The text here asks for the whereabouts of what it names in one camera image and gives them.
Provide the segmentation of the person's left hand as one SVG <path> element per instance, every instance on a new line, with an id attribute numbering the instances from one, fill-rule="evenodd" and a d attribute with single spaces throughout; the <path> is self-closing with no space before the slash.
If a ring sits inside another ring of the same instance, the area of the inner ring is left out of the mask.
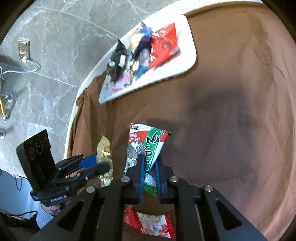
<path id="1" fill-rule="evenodd" d="M 41 207 L 45 211 L 45 213 L 51 216 L 57 215 L 65 207 L 65 205 L 66 204 L 62 203 L 62 204 L 55 204 L 52 206 L 45 206 L 43 203 L 41 203 Z"/>

